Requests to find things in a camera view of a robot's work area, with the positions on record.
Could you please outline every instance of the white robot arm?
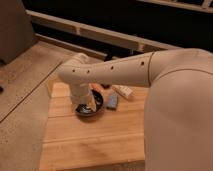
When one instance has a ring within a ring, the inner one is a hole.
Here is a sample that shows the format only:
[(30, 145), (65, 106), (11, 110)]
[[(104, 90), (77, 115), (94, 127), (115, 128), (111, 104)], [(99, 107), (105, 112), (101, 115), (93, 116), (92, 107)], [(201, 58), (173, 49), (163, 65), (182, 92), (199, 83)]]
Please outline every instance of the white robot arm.
[(144, 113), (146, 171), (213, 170), (211, 53), (179, 49), (98, 64), (87, 60), (78, 54), (59, 70), (75, 103), (89, 103), (90, 82), (151, 87)]

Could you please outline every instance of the small object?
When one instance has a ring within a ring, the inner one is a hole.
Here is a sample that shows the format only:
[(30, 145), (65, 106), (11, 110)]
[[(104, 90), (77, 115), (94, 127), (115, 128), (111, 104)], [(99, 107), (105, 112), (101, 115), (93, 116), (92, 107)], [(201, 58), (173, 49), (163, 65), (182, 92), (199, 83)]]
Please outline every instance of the small object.
[(104, 100), (102, 95), (95, 90), (92, 90), (94, 100), (95, 100), (95, 105), (96, 105), (96, 110), (93, 110), (89, 105), (87, 104), (79, 104), (78, 107), (76, 108), (76, 113), (79, 116), (82, 117), (89, 117), (89, 116), (94, 116), (103, 106)]
[(130, 99), (133, 92), (129, 87), (122, 85), (113, 85), (112, 88), (126, 99)]
[(104, 89), (110, 88), (110, 85), (108, 85), (108, 84), (101, 84), (101, 86), (102, 86)]
[(3, 93), (4, 89), (0, 86), (0, 94)]
[(91, 83), (91, 87), (92, 87), (93, 90), (96, 90), (99, 93), (102, 93), (102, 91), (104, 90), (103, 87), (100, 84), (97, 84), (97, 83)]
[(109, 94), (107, 101), (107, 109), (116, 110), (118, 106), (118, 95), (116, 93)]

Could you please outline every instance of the wood grain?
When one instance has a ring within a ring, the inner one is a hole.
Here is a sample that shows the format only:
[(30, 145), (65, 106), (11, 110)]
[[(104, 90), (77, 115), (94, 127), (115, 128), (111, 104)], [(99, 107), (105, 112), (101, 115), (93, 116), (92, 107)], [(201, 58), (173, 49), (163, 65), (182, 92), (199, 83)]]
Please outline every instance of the wood grain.
[[(50, 101), (40, 170), (72, 171), (143, 162), (143, 111), (148, 89), (131, 88), (133, 98), (127, 101), (119, 96), (117, 111), (103, 109), (94, 117), (81, 119), (71, 110), (67, 85), (53, 83), (51, 94), (55, 96)], [(103, 92), (105, 101), (109, 91)]]

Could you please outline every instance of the wooden surface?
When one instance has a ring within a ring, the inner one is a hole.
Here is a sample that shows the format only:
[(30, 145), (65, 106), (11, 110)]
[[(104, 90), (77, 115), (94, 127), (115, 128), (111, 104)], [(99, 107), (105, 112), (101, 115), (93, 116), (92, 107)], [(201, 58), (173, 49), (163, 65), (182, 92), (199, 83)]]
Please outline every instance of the wooden surface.
[(203, 0), (202, 5), (197, 5), (193, 3), (187, 3), (187, 2), (178, 2), (178, 0), (137, 0), (137, 1), (143, 1), (147, 3), (154, 3), (154, 4), (165, 5), (165, 6), (175, 7), (175, 8), (193, 10), (193, 11), (213, 13), (213, 8), (210, 7), (212, 0)]
[(92, 56), (93, 58), (101, 59), (103, 61), (104, 61), (105, 57), (107, 56), (106, 53), (99, 52), (99, 51), (92, 50), (92, 49), (88, 49), (88, 48), (78, 46), (78, 45), (74, 45), (74, 44), (71, 44), (71, 43), (67, 43), (67, 42), (57, 40), (57, 39), (54, 39), (54, 38), (51, 38), (51, 37), (47, 37), (47, 36), (44, 36), (44, 35), (41, 35), (41, 34), (36, 34), (36, 37), (40, 41), (44, 41), (44, 42), (53, 44), (55, 46), (58, 46), (58, 47), (61, 47), (61, 48), (64, 48), (64, 49), (68, 49), (68, 50), (74, 51), (76, 53), (78, 53), (78, 52), (79, 53), (85, 53), (88, 56)]
[(134, 87), (131, 101), (119, 96), (117, 111), (104, 109), (95, 117), (80, 119), (72, 112), (68, 86), (58, 81), (51, 85), (40, 171), (144, 161), (143, 112), (147, 89)]

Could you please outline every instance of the railing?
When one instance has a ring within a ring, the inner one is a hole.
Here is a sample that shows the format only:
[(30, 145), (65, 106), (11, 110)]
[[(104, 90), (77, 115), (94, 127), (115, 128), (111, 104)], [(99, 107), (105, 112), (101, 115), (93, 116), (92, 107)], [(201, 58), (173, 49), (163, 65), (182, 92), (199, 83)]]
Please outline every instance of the railing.
[(156, 50), (179, 48), (177, 46), (94, 27), (34, 11), (27, 10), (27, 14), (30, 16), (31, 21), (35, 24), (138, 52), (151, 52)]
[(203, 3), (201, 5), (179, 2), (178, 0), (137, 0), (137, 1), (182, 8), (193, 11), (200, 11), (205, 13), (213, 13), (213, 7), (210, 6), (213, 0), (203, 0)]

